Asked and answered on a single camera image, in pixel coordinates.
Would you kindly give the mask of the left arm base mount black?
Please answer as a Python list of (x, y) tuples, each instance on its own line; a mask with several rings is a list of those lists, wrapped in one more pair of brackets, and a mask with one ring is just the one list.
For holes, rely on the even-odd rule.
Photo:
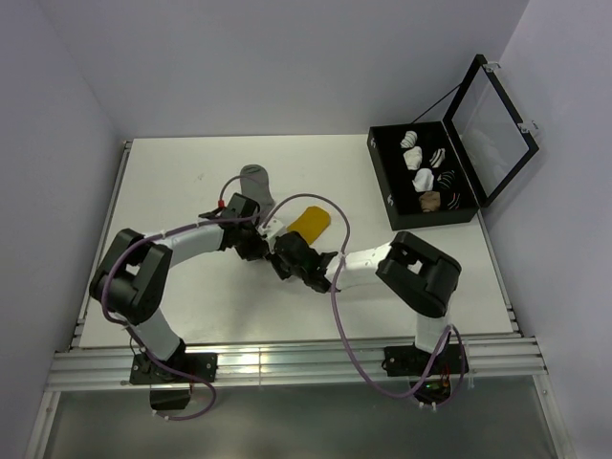
[[(178, 370), (213, 383), (216, 377), (218, 355), (216, 353), (187, 353)], [(132, 385), (159, 385), (168, 383), (192, 383), (192, 379), (163, 370), (146, 354), (137, 354), (129, 376)]]

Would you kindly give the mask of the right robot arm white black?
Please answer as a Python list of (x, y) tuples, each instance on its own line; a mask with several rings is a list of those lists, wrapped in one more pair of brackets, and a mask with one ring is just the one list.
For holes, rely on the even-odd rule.
[(283, 278), (295, 276), (321, 293), (383, 284), (416, 314), (414, 361), (432, 373), (448, 357), (449, 304), (458, 286), (460, 263), (409, 231), (378, 247), (317, 252), (295, 231), (275, 237), (272, 260)]

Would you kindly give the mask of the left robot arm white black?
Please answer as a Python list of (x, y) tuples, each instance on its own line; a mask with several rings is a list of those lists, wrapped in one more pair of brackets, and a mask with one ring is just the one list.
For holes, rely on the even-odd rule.
[(123, 229), (115, 236), (89, 295), (104, 317), (124, 327), (153, 359), (152, 371), (163, 381), (175, 382), (186, 370), (186, 344), (161, 310), (170, 270), (196, 256), (231, 249), (248, 261), (264, 257), (267, 244), (256, 229), (262, 216), (259, 203), (235, 193), (194, 223), (152, 234)]

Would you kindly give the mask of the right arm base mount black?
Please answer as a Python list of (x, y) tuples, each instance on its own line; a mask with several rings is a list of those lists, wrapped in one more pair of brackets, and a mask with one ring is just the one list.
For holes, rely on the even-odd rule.
[[(420, 377), (428, 364), (430, 354), (414, 345), (387, 346), (383, 348), (382, 369), (388, 377)], [(428, 376), (460, 375), (470, 371), (467, 359), (458, 344), (449, 344), (433, 361)]]

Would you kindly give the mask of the yellow sock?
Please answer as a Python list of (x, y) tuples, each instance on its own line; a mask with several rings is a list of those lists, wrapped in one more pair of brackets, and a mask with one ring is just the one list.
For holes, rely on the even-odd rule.
[(308, 245), (312, 245), (330, 224), (331, 216), (325, 209), (310, 206), (287, 227), (287, 232), (296, 232)]

